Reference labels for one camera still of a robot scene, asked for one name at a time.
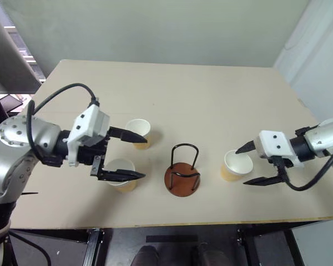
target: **black floor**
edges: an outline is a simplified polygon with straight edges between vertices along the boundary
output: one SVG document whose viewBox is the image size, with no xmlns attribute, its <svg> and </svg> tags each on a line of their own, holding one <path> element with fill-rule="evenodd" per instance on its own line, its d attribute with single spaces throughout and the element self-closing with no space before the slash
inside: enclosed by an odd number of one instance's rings
<svg viewBox="0 0 333 266">
<path fill-rule="evenodd" d="M 192 247 L 206 242 L 222 250 L 235 266 L 247 266 L 244 249 L 237 243 L 237 229 L 237 225 L 114 229 L 105 265 L 130 266 L 142 246 L 153 245 L 159 252 L 160 266 L 186 266 L 190 265 Z M 19 234 L 44 248 L 53 266 L 83 265 L 85 243 Z M 47 265 L 39 251 L 13 237 L 11 239 L 19 266 Z M 282 232 L 256 237 L 255 244 L 261 266 L 294 265 Z"/>
</svg>

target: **wooden tabletop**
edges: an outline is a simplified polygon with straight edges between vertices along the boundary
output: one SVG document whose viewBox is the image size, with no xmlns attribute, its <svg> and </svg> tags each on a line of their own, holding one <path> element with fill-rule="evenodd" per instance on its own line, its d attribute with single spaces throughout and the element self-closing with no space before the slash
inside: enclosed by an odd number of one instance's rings
<svg viewBox="0 0 333 266">
<path fill-rule="evenodd" d="M 272 68 L 168 65 L 120 62 L 61 61 L 36 93 L 40 103 L 70 84 L 88 85 L 99 97 L 110 125 L 124 127 L 143 118 L 152 126 L 152 145 L 137 150 L 111 139 L 106 163 L 115 158 L 134 162 L 147 176 L 135 190 L 119 193 L 89 176 L 90 166 L 35 167 L 12 215 L 13 228 L 133 227 L 172 224 L 222 224 L 303 221 L 333 218 L 333 169 L 313 188 L 296 192 L 284 183 L 268 187 L 243 185 L 254 177 L 276 174 L 255 151 L 254 170 L 227 182 L 220 169 L 224 154 L 256 138 L 260 130 L 295 130 L 317 123 L 295 92 Z M 82 88 L 70 89 L 37 116 L 70 130 L 74 118 L 88 105 Z M 173 196 L 164 185 L 171 148 L 196 145 L 195 168 L 201 173 L 198 190 L 189 197 Z M 192 163 L 194 150 L 181 147 L 175 162 Z M 305 168 L 289 169 L 292 182 L 312 179 L 327 159 Z"/>
</svg>

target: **wooden base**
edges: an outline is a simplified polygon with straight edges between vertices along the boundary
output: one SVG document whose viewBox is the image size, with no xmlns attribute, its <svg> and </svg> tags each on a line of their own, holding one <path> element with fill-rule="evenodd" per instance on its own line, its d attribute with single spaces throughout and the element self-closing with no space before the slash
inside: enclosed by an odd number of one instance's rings
<svg viewBox="0 0 333 266">
<path fill-rule="evenodd" d="M 191 165 L 185 162 L 178 162 L 173 164 L 173 168 L 168 168 L 165 172 L 164 183 L 168 191 L 178 197 L 187 197 L 193 194 L 199 187 L 200 180 L 196 187 L 194 187 L 197 180 L 197 176 L 193 177 L 181 177 L 173 175 L 173 186 L 170 189 L 170 179 L 171 172 L 178 172 L 184 175 L 191 175 L 193 173 L 198 173 L 196 169 L 191 170 Z"/>
</svg>

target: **table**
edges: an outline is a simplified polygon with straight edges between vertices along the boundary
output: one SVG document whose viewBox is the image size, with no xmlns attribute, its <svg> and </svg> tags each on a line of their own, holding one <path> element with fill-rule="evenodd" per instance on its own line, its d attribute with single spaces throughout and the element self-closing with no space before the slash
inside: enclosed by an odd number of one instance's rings
<svg viewBox="0 0 333 266">
<path fill-rule="evenodd" d="M 272 68 L 169 65 L 62 60 L 34 97 L 36 104 L 64 85 L 87 84 L 99 97 L 110 125 L 124 127 L 134 118 L 152 125 L 152 145 L 137 150 L 112 139 L 106 162 L 128 158 L 147 174 L 130 193 L 119 193 L 90 177 L 90 166 L 61 168 L 38 164 L 12 215 L 13 228 L 104 228 L 175 224 L 269 223 L 333 218 L 333 169 L 313 188 L 296 192 L 285 184 L 243 185 L 276 171 L 256 152 L 249 153 L 252 173 L 236 182 L 221 178 L 224 154 L 254 139 L 260 130 L 283 131 L 288 137 L 315 125 L 311 112 Z M 82 88 L 70 89 L 37 115 L 71 129 L 89 103 Z M 179 198 L 164 186 L 171 148 L 195 144 L 201 173 L 198 190 Z M 194 151 L 176 150 L 175 162 L 191 162 Z M 296 185 L 314 177 L 326 159 L 290 169 Z"/>
</svg>

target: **white paper cup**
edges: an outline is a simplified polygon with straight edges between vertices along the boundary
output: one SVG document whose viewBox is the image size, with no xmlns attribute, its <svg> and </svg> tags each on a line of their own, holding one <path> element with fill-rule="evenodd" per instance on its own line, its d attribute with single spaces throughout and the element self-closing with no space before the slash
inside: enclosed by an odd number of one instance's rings
<svg viewBox="0 0 333 266">
<path fill-rule="evenodd" d="M 253 162 L 247 154 L 236 154 L 236 150 L 227 152 L 221 168 L 224 180 L 236 181 L 253 170 Z"/>
<path fill-rule="evenodd" d="M 127 130 L 137 133 L 144 137 L 147 143 L 133 143 L 133 145 L 139 150 L 148 149 L 150 146 L 150 123 L 144 119 L 133 119 L 127 122 Z"/>
<path fill-rule="evenodd" d="M 108 171 L 116 171 L 117 169 L 135 171 L 134 164 L 130 160 L 126 159 L 115 159 L 111 162 L 108 162 L 107 165 L 104 167 L 104 169 Z M 119 192 L 132 191 L 137 185 L 137 180 L 125 181 L 125 182 L 113 182 L 113 181 L 107 181 L 107 182 L 109 183 L 109 185 L 113 186 Z"/>
</svg>

